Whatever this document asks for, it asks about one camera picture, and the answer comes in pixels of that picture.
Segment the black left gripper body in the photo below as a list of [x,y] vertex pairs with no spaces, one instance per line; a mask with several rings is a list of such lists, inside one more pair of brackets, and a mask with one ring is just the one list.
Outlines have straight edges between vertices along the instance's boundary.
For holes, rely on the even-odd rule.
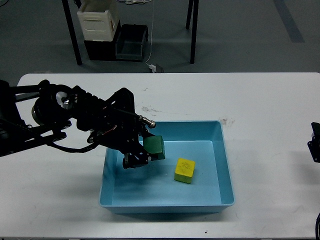
[[105,147],[119,150],[123,154],[147,156],[148,152],[139,143],[139,136],[144,135],[146,125],[137,118],[126,117],[110,129],[96,136],[96,141]]

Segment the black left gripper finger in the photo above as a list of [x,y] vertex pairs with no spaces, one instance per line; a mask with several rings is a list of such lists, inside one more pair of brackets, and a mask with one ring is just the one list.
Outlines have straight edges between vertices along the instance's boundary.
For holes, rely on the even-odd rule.
[[145,150],[138,150],[134,153],[125,153],[122,160],[124,169],[136,169],[143,167],[151,161],[152,156]]
[[153,136],[153,134],[149,132],[145,125],[138,127],[138,135],[142,138],[143,141]]

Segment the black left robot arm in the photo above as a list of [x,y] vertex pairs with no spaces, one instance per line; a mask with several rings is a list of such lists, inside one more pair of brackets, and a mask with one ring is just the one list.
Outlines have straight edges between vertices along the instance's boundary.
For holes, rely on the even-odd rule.
[[0,83],[0,154],[7,156],[47,145],[57,147],[66,138],[65,129],[76,120],[79,130],[89,132],[83,148],[59,146],[67,153],[86,153],[97,146],[120,151],[123,167],[137,168],[158,160],[139,137],[151,136],[155,122],[136,114],[134,95],[121,88],[103,100],[79,86],[68,87],[43,80],[37,85],[10,86]]

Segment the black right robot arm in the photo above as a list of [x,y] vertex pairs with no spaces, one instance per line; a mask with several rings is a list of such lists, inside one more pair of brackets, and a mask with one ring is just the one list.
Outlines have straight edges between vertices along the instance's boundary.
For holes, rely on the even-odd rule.
[[314,162],[320,162],[320,124],[318,122],[311,123],[312,136],[311,140],[307,143],[310,154]]

